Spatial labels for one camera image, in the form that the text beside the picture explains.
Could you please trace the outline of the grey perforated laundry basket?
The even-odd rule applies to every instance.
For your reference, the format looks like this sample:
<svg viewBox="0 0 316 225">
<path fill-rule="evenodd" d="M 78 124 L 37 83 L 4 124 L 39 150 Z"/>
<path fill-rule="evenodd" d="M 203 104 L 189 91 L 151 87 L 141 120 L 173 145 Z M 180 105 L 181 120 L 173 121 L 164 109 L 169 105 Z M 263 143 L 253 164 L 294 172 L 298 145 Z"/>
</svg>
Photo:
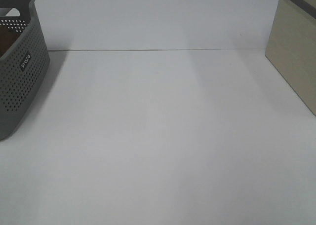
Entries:
<svg viewBox="0 0 316 225">
<path fill-rule="evenodd" d="M 0 0 L 1 8 L 15 8 L 18 16 L 3 16 L 2 36 L 14 36 L 0 56 L 0 138 L 8 138 L 32 104 L 47 72 L 50 57 L 35 0 Z"/>
</svg>

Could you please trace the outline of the beige plastic bin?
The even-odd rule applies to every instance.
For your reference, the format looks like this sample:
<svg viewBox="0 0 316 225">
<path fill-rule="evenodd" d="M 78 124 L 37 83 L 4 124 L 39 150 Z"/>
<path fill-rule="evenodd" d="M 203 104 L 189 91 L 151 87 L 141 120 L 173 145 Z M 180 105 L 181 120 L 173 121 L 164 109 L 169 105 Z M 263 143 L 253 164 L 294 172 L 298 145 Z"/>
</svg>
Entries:
<svg viewBox="0 0 316 225">
<path fill-rule="evenodd" d="M 265 55 L 316 113 L 316 0 L 278 0 Z"/>
</svg>

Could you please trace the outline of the brown towel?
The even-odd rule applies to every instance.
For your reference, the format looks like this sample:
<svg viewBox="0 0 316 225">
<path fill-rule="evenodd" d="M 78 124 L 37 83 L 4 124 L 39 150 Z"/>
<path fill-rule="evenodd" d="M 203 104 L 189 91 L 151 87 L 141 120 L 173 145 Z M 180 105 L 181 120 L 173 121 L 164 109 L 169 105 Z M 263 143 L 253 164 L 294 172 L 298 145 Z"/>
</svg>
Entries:
<svg viewBox="0 0 316 225">
<path fill-rule="evenodd" d="M 0 56 L 2 57 L 6 51 L 15 43 L 22 33 L 16 30 L 10 30 L 7 27 L 0 27 Z"/>
</svg>

